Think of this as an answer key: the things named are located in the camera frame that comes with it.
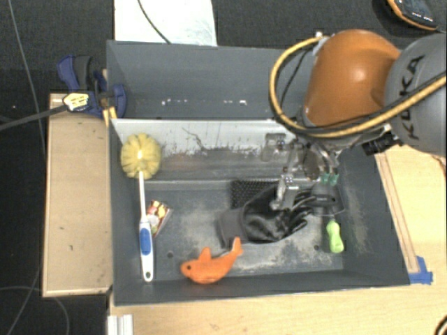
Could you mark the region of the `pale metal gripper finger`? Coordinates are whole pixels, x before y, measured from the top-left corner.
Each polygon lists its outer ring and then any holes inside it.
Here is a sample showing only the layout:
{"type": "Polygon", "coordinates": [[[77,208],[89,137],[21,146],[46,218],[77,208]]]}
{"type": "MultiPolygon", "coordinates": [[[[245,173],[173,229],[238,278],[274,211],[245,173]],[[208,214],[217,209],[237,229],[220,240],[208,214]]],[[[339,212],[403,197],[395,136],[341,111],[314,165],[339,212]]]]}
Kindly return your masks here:
{"type": "Polygon", "coordinates": [[[283,174],[277,185],[275,198],[270,202],[273,211],[291,210],[300,191],[298,180],[291,174],[283,174]]]}

